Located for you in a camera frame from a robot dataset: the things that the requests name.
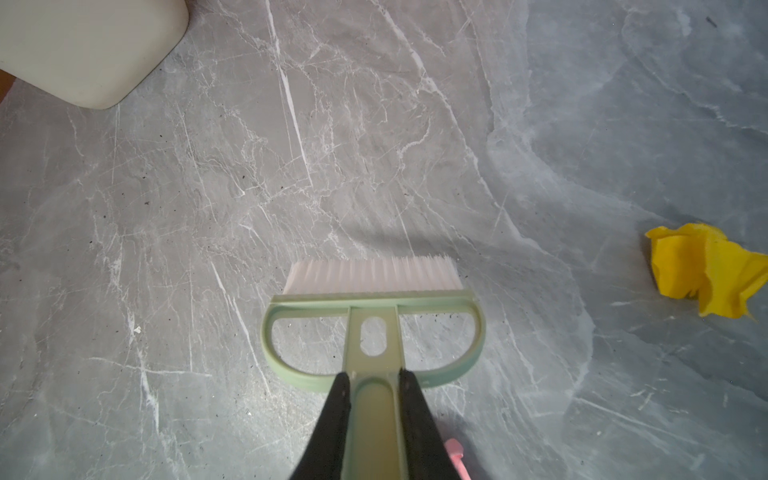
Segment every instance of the brush head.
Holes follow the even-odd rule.
[[[290,269],[283,295],[461,290],[448,257],[305,260]]]

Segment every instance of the gray marble floor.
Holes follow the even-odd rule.
[[[427,393],[473,479],[768,477],[768,289],[700,319],[643,238],[768,252],[764,2],[190,10],[117,107],[0,106],[1,477],[287,477],[323,397],[266,367],[266,303],[294,260],[414,253],[488,317]],[[338,323],[288,331],[338,361]],[[412,321],[409,361],[470,333]]]

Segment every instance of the green brush handle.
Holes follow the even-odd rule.
[[[405,368],[399,315],[468,313],[475,321],[472,344],[456,361],[439,369],[415,372],[422,388],[452,382],[475,364],[485,341],[485,318],[470,290],[424,293],[275,296],[262,323],[261,346],[275,373],[289,384],[312,392],[328,392],[335,375],[301,372],[286,364],[274,348],[272,328],[281,318],[347,315],[343,369],[350,378],[350,413],[344,455],[344,479],[408,478],[400,422],[400,369]],[[369,317],[386,324],[386,349],[368,356],[360,349],[362,324]]]

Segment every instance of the pink object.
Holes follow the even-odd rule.
[[[445,449],[448,450],[448,456],[451,457],[451,462],[453,462],[453,466],[456,468],[458,476],[461,477],[462,480],[472,480],[469,478],[469,473],[467,473],[464,462],[462,462],[462,457],[464,456],[464,447],[462,447],[462,444],[459,443],[457,439],[449,439],[445,443]]]

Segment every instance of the yellow crumpled paper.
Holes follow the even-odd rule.
[[[768,280],[768,255],[731,242],[720,229],[688,223],[658,227],[650,238],[650,263],[662,295],[699,296],[699,315],[729,318],[747,314],[746,300]]]

